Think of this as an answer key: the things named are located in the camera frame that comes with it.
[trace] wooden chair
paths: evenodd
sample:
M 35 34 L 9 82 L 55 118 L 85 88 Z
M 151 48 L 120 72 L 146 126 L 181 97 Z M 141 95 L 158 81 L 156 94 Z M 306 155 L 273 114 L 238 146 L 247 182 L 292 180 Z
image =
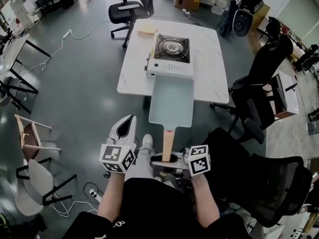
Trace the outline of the wooden chair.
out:
M 15 114 L 14 116 L 17 120 L 19 127 L 21 149 L 27 162 L 29 162 L 30 159 L 34 159 L 38 154 L 39 150 L 41 149 L 61 151 L 60 148 L 43 147 L 41 144 L 41 140 L 39 138 L 35 125 L 45 127 L 51 130 L 52 128 L 50 126 L 43 125 L 32 120 L 28 120 L 17 114 Z M 29 124 L 26 127 L 24 127 L 22 124 L 22 120 L 29 122 Z

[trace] black shirt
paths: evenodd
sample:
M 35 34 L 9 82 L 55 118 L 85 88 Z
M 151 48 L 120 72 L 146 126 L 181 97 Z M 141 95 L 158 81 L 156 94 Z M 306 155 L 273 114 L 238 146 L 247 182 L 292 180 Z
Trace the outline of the black shirt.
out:
M 124 183 L 121 212 L 113 224 L 108 219 L 82 212 L 63 238 L 94 239 L 104 235 L 107 239 L 250 238 L 243 220 L 236 214 L 223 216 L 204 229 L 184 193 L 144 178 L 132 178 Z

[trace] marble table top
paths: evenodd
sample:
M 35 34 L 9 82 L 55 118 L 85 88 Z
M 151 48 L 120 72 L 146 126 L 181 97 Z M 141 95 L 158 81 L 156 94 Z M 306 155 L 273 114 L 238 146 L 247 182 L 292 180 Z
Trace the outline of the marble table top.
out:
M 179 22 L 138 19 L 133 28 L 122 65 L 118 92 L 151 96 L 154 79 L 147 78 L 145 66 L 154 46 L 153 35 L 138 34 L 138 29 L 153 25 L 163 35 L 189 38 L 194 50 L 194 99 L 228 103 L 228 86 L 223 55 L 215 30 Z

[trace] bag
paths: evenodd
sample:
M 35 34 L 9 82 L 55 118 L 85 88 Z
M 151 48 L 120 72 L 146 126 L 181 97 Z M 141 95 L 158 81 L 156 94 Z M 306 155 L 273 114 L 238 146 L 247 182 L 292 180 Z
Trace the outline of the bag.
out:
M 74 0 L 61 0 L 61 5 L 62 5 L 62 8 L 64 9 L 68 9 L 74 3 L 75 3 Z

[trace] white sneaker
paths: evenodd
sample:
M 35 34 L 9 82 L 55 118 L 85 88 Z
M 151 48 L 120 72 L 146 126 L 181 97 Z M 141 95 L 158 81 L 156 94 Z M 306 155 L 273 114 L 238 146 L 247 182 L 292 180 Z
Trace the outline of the white sneaker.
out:
M 151 147 L 153 147 L 153 137 L 147 133 L 146 135 L 144 135 L 143 137 L 143 141 L 142 141 L 142 145 L 147 145 L 149 144 Z

